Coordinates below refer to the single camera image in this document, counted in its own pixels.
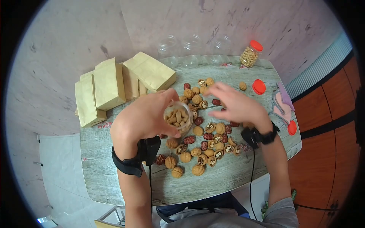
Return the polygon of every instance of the empty plastic jar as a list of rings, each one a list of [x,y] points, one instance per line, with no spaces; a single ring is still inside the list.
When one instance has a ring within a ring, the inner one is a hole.
[[[198,35],[186,36],[181,41],[182,58],[181,65],[186,68],[195,68],[201,61],[201,39]]]
[[[173,35],[168,35],[158,44],[158,60],[170,68],[178,64],[178,43]]]
[[[231,40],[227,36],[221,36],[210,43],[208,61],[211,64],[222,64],[227,62],[227,55],[231,50]]]

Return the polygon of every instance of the orange lid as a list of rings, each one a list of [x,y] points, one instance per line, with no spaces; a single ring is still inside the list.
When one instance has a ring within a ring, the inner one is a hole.
[[[295,135],[296,133],[296,123],[293,120],[288,125],[288,133],[289,135]]]
[[[257,93],[258,95],[262,95],[266,91],[266,85],[263,81],[260,79],[256,79],[252,84],[252,89]]]
[[[264,47],[255,40],[251,40],[250,45],[251,45],[251,47],[255,48],[257,51],[262,51],[264,49]]]

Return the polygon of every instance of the marble wall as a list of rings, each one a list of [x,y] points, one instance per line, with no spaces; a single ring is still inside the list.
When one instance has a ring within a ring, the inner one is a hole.
[[[74,84],[108,58],[143,51],[157,57],[167,34],[198,34],[202,54],[227,35],[231,55],[251,39],[264,46],[284,84],[307,68],[342,31],[319,0],[49,0],[25,34],[9,81],[7,118],[43,135],[79,132]]]

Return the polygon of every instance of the black strap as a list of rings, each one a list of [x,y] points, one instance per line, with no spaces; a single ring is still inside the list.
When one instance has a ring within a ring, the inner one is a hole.
[[[122,173],[135,175],[137,177],[142,176],[143,170],[141,168],[141,162],[138,158],[125,159],[124,161],[122,161],[115,154],[114,147],[112,147],[112,158],[115,166]]]

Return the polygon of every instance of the jar of peanuts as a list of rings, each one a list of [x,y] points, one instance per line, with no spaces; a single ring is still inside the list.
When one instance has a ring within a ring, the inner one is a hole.
[[[245,67],[253,67],[263,49],[259,42],[251,40],[250,46],[246,47],[239,60]]]

